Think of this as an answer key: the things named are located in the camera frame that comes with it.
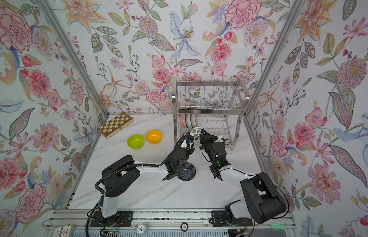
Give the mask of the green leaf pattern bowl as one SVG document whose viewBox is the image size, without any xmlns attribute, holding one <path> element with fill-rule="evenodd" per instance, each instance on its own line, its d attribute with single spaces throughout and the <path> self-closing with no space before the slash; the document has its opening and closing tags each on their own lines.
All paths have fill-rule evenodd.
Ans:
<svg viewBox="0 0 368 237">
<path fill-rule="evenodd" d="M 195 127 L 190 132 L 190 135 L 194 137 L 195 141 L 199 141 L 202 134 L 202 127 Z"/>
</svg>

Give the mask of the dark blue floral bowl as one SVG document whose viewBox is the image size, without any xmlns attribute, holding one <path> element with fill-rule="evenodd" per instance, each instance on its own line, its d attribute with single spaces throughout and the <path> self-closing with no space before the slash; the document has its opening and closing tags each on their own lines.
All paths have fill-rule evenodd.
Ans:
<svg viewBox="0 0 368 237">
<path fill-rule="evenodd" d="M 177 177 L 182 180 L 182 181 L 191 181 L 196 175 L 196 168 L 193 164 L 191 163 L 185 163 L 185 165 L 183 166 L 183 169 L 181 169 L 178 174 Z"/>
</svg>

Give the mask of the pale green ceramic bowl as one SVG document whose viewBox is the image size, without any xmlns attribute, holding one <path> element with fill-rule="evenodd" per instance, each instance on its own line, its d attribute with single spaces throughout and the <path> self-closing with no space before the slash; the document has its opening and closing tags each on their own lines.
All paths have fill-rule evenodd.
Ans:
<svg viewBox="0 0 368 237">
<path fill-rule="evenodd" d="M 186 119 L 186 126 L 188 129 L 192 129 L 192 122 L 191 122 L 191 115 L 190 114 L 186 114 L 185 115 L 185 119 Z"/>
</svg>

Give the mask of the pink striped ceramic bowl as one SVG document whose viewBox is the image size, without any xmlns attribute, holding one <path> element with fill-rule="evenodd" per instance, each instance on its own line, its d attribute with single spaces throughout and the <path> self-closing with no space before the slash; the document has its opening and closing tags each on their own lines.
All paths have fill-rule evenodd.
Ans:
<svg viewBox="0 0 368 237">
<path fill-rule="evenodd" d="M 196 114 L 190 114 L 190 119 L 191 119 L 191 125 L 192 128 L 197 127 L 197 115 Z"/>
</svg>

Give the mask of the two-tier steel dish rack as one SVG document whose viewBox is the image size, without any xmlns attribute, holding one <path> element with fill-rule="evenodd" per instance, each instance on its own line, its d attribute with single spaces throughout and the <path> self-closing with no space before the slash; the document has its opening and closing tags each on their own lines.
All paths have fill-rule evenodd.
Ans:
<svg viewBox="0 0 368 237">
<path fill-rule="evenodd" d="M 234 150 L 250 99 L 243 79 L 188 82 L 175 78 L 171 99 L 175 141 L 191 130 L 181 127 L 180 114 L 196 114 L 197 127 L 214 136 L 221 135 L 226 139 L 226 146 Z"/>
</svg>

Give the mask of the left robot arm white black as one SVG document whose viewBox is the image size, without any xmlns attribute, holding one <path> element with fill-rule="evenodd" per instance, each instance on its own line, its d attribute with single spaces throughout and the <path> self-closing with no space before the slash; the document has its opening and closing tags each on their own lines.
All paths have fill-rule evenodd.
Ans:
<svg viewBox="0 0 368 237">
<path fill-rule="evenodd" d="M 172 152 L 160 164 L 139 163 L 131 155 L 124 156 L 102 171 L 102 178 L 95 183 L 101 193 L 98 207 L 102 218 L 117 213 L 119 196 L 137 179 L 171 180 L 185 170 L 187 160 L 194 152 L 195 137 L 187 132 L 175 144 Z"/>
</svg>

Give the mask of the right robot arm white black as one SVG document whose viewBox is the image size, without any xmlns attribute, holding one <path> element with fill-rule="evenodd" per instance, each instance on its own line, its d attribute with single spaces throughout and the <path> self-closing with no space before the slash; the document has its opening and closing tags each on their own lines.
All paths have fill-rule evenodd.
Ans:
<svg viewBox="0 0 368 237">
<path fill-rule="evenodd" d="M 286 201 L 266 173 L 250 174 L 227 161 L 226 139 L 202 129 L 199 141 L 200 149 L 209 157 L 213 176 L 235 185 L 243 193 L 241 200 L 226 205 L 230 219 L 252 218 L 256 223 L 263 224 L 288 213 Z"/>
</svg>

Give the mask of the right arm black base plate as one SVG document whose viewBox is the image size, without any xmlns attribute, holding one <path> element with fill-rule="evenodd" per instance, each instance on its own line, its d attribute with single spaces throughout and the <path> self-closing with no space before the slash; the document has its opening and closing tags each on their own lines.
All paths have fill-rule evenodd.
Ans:
<svg viewBox="0 0 368 237">
<path fill-rule="evenodd" d="M 211 218 L 209 223 L 213 227 L 252 227 L 252 219 L 247 218 L 236 218 L 230 211 L 227 210 L 212 210 Z"/>
</svg>

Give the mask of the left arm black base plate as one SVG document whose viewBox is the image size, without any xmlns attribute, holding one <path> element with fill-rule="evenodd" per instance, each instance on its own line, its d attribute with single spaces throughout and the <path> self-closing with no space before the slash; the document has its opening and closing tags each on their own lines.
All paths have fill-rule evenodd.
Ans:
<svg viewBox="0 0 368 237">
<path fill-rule="evenodd" d="M 95 211 L 90 227 L 103 228 L 103 227 L 131 227 L 132 211 L 117 211 L 117 213 L 111 217 L 104 218 L 100 211 Z"/>
</svg>

